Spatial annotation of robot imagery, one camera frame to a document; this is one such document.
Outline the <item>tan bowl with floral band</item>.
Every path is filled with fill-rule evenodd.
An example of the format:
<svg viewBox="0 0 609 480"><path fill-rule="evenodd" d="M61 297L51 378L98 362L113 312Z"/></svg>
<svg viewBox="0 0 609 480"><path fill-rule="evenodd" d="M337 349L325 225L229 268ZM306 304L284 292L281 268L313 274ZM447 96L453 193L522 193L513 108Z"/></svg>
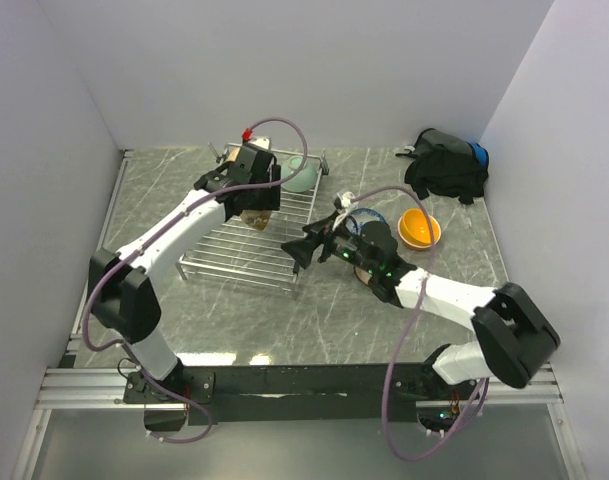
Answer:
<svg viewBox="0 0 609 480"><path fill-rule="evenodd" d="M247 227L263 231L268 226L271 216L270 210L244 210L240 214L240 219Z"/></svg>

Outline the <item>white and blue floral bowl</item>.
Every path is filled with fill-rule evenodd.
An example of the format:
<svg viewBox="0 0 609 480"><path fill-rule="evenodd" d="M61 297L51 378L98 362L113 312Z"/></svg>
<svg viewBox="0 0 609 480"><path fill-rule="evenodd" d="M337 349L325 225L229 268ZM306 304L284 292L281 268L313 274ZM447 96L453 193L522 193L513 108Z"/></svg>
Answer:
<svg viewBox="0 0 609 480"><path fill-rule="evenodd" d="M347 229L355 235L359 235L363 226L371 221L387 223L383 215L371 208L357 208L353 210L345 221Z"/></svg>

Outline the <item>pale green celadon bowl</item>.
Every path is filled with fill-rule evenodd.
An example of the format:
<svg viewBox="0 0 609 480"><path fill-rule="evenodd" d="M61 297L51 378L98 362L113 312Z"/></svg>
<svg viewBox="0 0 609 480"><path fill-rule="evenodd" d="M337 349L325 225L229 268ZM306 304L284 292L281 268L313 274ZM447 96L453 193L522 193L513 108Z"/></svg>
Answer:
<svg viewBox="0 0 609 480"><path fill-rule="evenodd" d="M281 164L283 178L292 175L302 164L302 156L291 156ZM292 193L303 193L313 188L317 181L317 164L308 158L304 167L291 180L283 183L281 187Z"/></svg>

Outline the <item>dark brown bowl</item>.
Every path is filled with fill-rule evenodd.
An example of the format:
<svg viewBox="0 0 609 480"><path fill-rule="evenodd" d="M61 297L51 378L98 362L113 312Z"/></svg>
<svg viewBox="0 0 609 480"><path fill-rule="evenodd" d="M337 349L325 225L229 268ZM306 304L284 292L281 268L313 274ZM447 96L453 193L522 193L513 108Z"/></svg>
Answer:
<svg viewBox="0 0 609 480"><path fill-rule="evenodd" d="M369 285L370 279L372 278L372 274L369 271L358 267L354 268L354 275L359 280L359 282L365 286Z"/></svg>

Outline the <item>yellow bowl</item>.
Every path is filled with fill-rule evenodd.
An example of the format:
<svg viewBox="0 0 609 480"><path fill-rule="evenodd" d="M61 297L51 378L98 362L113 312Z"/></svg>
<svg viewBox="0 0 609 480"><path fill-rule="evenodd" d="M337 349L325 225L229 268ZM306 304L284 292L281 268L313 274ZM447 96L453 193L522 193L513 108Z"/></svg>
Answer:
<svg viewBox="0 0 609 480"><path fill-rule="evenodd" d="M398 234L414 243L437 243L441 227L432 216L426 216L419 208L406 210L398 220Z"/></svg>

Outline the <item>beige bowl with brown marks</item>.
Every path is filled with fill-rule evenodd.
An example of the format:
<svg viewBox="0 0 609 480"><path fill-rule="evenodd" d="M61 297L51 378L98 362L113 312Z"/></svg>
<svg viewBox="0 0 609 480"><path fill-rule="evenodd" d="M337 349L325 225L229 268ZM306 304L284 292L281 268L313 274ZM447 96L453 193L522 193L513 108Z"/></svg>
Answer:
<svg viewBox="0 0 609 480"><path fill-rule="evenodd" d="M239 151L240 151L240 148L239 148L239 147L235 147L235 148L233 148L233 149L230 151L230 153L229 153L229 155L228 155L228 157L227 157L226 161L227 161L227 162L234 162L234 161L237 159L237 157L238 157Z"/></svg>

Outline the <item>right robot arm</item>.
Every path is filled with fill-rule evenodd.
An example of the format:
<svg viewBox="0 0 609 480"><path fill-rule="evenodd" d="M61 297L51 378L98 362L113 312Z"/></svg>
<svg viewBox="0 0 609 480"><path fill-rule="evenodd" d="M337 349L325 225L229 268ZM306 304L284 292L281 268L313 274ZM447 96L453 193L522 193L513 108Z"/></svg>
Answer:
<svg viewBox="0 0 609 480"><path fill-rule="evenodd" d="M431 274L399 256L386 223L370 221L353 233L338 217L304 226L303 237L283 243L282 250L303 269L315 253L320 262L337 257L367 274L380 301L416 307L474 333L474 340L431 357L422 374L429 396L444 398L457 384L485 377L522 389L560 346L559 334L521 286L481 287Z"/></svg>

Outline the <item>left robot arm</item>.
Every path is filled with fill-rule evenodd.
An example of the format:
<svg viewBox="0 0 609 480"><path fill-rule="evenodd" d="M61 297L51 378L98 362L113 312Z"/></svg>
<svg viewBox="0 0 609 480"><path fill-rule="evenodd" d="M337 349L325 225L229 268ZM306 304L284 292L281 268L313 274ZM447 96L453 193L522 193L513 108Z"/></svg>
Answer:
<svg viewBox="0 0 609 480"><path fill-rule="evenodd" d="M123 348L157 399L177 399L184 388L183 364L161 331L159 285L198 240L278 192L278 186L264 185L275 184L279 170L268 138L244 142L234 160L203 174L148 231L116 251L97 250L89 263L81 317L86 347L93 352Z"/></svg>

